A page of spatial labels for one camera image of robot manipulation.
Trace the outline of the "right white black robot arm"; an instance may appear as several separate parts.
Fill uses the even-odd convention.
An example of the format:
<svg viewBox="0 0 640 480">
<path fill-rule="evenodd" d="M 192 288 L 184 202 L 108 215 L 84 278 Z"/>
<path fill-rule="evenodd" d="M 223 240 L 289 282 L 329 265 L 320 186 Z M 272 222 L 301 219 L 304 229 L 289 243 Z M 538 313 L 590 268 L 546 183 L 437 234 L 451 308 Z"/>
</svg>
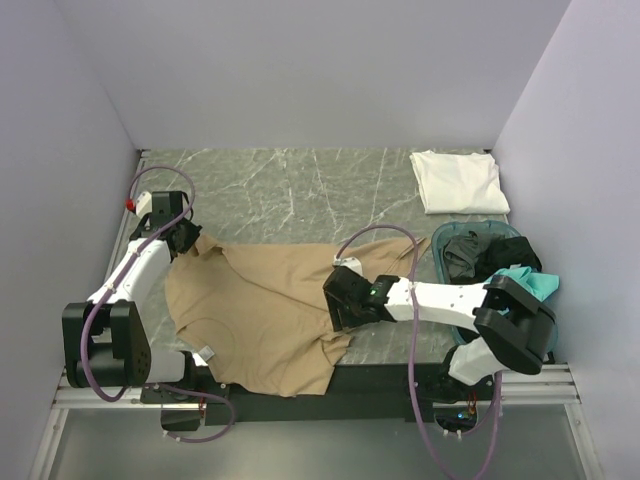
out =
<svg viewBox="0 0 640 480">
<path fill-rule="evenodd" d="M 555 314 L 506 276 L 449 285 L 380 275 L 371 283 L 337 266 L 323 293 L 336 332 L 378 322 L 429 321 L 474 333 L 474 340 L 452 349 L 443 362 L 439 387 L 452 399 L 500 371 L 539 374 L 555 331 Z"/>
</svg>

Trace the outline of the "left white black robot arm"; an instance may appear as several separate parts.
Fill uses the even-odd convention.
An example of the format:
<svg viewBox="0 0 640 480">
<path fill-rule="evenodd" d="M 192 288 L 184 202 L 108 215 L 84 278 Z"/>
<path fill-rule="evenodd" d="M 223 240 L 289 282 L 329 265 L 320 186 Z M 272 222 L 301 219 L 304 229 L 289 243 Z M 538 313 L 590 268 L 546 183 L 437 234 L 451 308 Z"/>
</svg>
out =
<svg viewBox="0 0 640 480">
<path fill-rule="evenodd" d="M 131 205 L 140 218 L 112 274 L 87 301 L 62 313 L 66 378 L 74 388 L 142 387 L 164 383 L 176 401 L 200 388 L 193 355 L 150 347 L 139 306 L 171 262 L 200 236 L 183 191 L 140 195 Z"/>
</svg>

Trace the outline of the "tan t shirt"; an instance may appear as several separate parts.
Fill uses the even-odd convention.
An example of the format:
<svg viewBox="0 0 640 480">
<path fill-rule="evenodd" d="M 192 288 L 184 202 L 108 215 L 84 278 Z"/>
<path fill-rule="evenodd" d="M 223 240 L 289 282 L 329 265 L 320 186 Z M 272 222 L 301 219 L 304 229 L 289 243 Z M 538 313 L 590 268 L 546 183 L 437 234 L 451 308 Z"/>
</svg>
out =
<svg viewBox="0 0 640 480">
<path fill-rule="evenodd" d="M 281 397 L 325 394 L 351 342 L 334 331 L 323 293 L 337 251 L 201 236 L 164 282 L 177 336 L 220 383 Z"/>
</svg>

